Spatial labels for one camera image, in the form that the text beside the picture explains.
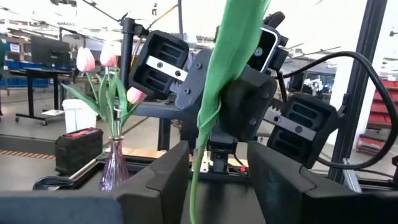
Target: ceiling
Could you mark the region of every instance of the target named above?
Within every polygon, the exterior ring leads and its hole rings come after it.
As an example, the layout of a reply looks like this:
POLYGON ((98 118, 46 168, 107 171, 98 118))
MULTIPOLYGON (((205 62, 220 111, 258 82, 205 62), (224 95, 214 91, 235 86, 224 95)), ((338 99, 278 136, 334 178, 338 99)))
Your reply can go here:
MULTIPOLYGON (((140 19, 139 23, 148 26, 157 16, 152 15, 156 3, 157 15, 161 15, 167 9, 177 3, 177 0, 93 0, 96 7, 115 19, 120 19, 125 13, 129 17, 140 19)), ((214 37, 216 26, 222 19, 223 8, 226 0, 183 0, 183 27, 188 35, 202 35, 214 37)), ((76 0, 77 7, 54 6, 50 0, 13 0, 3 1, 0 6, 11 9, 11 12, 1 11, 0 19, 36 19, 56 26, 69 27, 71 29, 89 34, 87 29, 101 29, 101 35, 113 39, 120 33, 110 33, 113 29, 120 29, 120 25, 99 12, 82 0, 76 0)), ((346 46, 352 46, 349 37, 356 37, 361 25, 366 0, 273 0, 267 13, 282 11, 286 15, 285 21, 278 27, 278 31, 289 38, 287 47, 301 44, 304 54, 317 52, 320 49, 332 49, 333 51, 346 50, 346 46)), ((152 28, 166 32, 178 33, 178 14, 173 10, 152 28)), ((389 7, 389 14, 398 14, 397 7, 389 7)), ((389 19, 384 24, 384 29, 397 31, 398 19, 389 19)), ((398 35, 387 39, 384 43, 385 57, 398 58, 398 35)))

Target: pink tulip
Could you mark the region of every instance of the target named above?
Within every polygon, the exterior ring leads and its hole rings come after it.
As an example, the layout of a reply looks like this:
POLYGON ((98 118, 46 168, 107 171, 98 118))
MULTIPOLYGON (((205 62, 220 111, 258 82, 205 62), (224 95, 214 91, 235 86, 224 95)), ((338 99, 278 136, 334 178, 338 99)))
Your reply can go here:
POLYGON ((104 66, 115 67, 116 54, 114 53, 114 48, 111 45, 104 44, 99 60, 101 61, 101 64, 104 66))
POLYGON ((81 72, 92 72, 95 69, 95 59, 88 48, 78 49, 76 67, 81 72))
POLYGON ((139 104, 144 101, 146 94, 144 92, 139 91, 138 89, 131 87, 129 91, 127 91, 127 100, 132 104, 139 104))

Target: cable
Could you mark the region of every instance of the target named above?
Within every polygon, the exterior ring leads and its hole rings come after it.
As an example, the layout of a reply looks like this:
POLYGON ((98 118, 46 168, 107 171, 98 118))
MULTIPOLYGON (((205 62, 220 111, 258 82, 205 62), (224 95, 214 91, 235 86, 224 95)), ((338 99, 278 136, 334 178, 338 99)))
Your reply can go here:
POLYGON ((234 158, 235 158, 236 162, 238 162, 239 165, 244 166, 244 164, 238 159, 238 157, 236 156, 235 153, 234 153, 234 158))
POLYGON ((283 75, 283 78, 292 77, 292 76, 302 73, 302 72, 308 70, 309 68, 312 68, 322 62, 325 62, 331 58, 337 58, 337 57, 351 57, 351 58, 357 60, 364 67, 365 71, 368 73, 370 79, 372 80, 374 86, 380 93, 381 98, 382 98, 384 104, 386 105, 386 108, 387 108, 387 111, 389 113, 390 120, 391 120, 391 131, 388 135, 386 142, 384 143, 382 149, 370 160, 360 163, 360 164, 340 164, 340 163, 336 163, 336 162, 326 161, 320 157, 318 158, 318 162, 322 163, 323 165, 335 168, 335 169, 360 170, 360 169, 372 166, 375 163, 379 162, 388 153, 388 151, 394 144, 394 142, 397 138, 397 135, 398 135, 398 114, 397 114, 395 104, 394 104, 393 100, 391 99, 391 97, 389 96, 389 93, 386 90, 386 87, 382 84, 382 81, 380 80, 376 71, 372 67, 370 61, 366 57, 364 57, 363 55, 361 55, 357 52, 342 51, 342 52, 337 52, 337 53, 333 53, 330 55, 326 55, 318 60, 315 60, 315 61, 309 63, 308 65, 298 69, 297 71, 283 75))
MULTIPOLYGON (((161 18, 163 18, 164 16, 166 16, 169 12, 173 11, 173 9, 175 9, 178 6, 178 4, 172 6, 169 10, 167 10, 165 13, 163 13, 162 15, 160 15, 158 18, 156 18, 154 21, 152 21, 151 24, 149 24, 147 30, 149 30, 157 21, 159 21, 161 18)), ((136 58, 137 58, 137 53, 138 53, 138 49, 139 46, 141 45, 141 42, 143 40, 144 37, 140 37, 139 40, 136 43, 136 47, 134 48, 133 52, 132 52, 132 57, 131 57, 131 63, 130 63, 130 69, 132 68, 132 66, 135 64, 136 62, 136 58)))
POLYGON ((283 78, 283 73, 281 71, 278 71, 276 73, 276 77, 278 79, 280 95, 282 96, 282 101, 287 103, 287 93, 286 93, 286 86, 285 86, 285 81, 283 78))
POLYGON ((384 177, 389 177, 389 178, 391 178, 391 179, 394 178, 392 175, 385 174, 385 173, 379 172, 379 171, 374 171, 374 170, 359 169, 359 170, 357 170, 357 171, 358 171, 358 172, 367 172, 367 173, 370 173, 370 174, 377 174, 377 175, 381 175, 381 176, 384 176, 384 177))

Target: metal bracket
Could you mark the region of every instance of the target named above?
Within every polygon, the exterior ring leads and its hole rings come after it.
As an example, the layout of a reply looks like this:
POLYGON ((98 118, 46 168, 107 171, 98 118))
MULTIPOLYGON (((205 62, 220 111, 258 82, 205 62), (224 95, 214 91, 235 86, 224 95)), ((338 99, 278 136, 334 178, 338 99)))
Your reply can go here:
MULTIPOLYGON (((194 159, 197 158, 196 152, 194 153, 193 156, 194 156, 194 159)), ((201 173, 207 173, 207 172, 209 172, 210 166, 212 166, 212 165, 213 165, 213 161, 210 160, 210 158, 209 158, 209 153, 208 153, 207 150, 205 150, 205 151, 203 152, 203 159, 201 160, 199 172, 201 172, 201 173)))
POLYGON ((173 66, 167 62, 159 60, 153 56, 149 56, 146 62, 150 67, 163 72, 164 74, 176 78, 180 81, 185 81, 188 73, 176 66, 173 66))
MULTIPOLYGON (((344 164, 349 164, 349 161, 347 158, 343 159, 344 164)), ((354 170, 343 170, 344 178, 345 178, 345 183, 350 188, 351 190, 357 192, 357 193, 362 193, 361 186, 359 185, 358 182, 358 177, 356 176, 356 173, 354 170)))
POLYGON ((301 136, 305 139, 308 139, 310 141, 313 141, 315 138, 315 135, 317 135, 317 132, 302 126, 301 124, 298 124, 294 121, 291 121, 284 116, 280 115, 279 113, 276 113, 272 110, 267 110, 266 115, 264 116, 264 119, 271 123, 274 124, 278 127, 284 128, 292 133, 297 134, 298 136, 301 136))

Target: desk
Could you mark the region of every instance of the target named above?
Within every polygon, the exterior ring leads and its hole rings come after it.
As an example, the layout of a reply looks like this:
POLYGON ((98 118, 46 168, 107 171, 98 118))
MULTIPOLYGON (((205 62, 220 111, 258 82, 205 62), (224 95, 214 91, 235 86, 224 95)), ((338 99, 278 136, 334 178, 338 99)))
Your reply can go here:
POLYGON ((36 119, 43 122, 43 125, 47 125, 46 119, 35 116, 34 114, 34 102, 33 102, 33 79, 34 78, 46 78, 52 79, 54 85, 54 109, 59 109, 59 100, 58 100, 58 75, 59 74, 70 74, 70 72, 66 71, 58 71, 58 70, 44 70, 39 68, 27 68, 26 70, 9 70, 9 73, 12 75, 19 75, 23 77, 27 77, 27 99, 29 106, 29 114, 20 114, 16 113, 15 121, 18 122, 19 118, 30 118, 36 119))

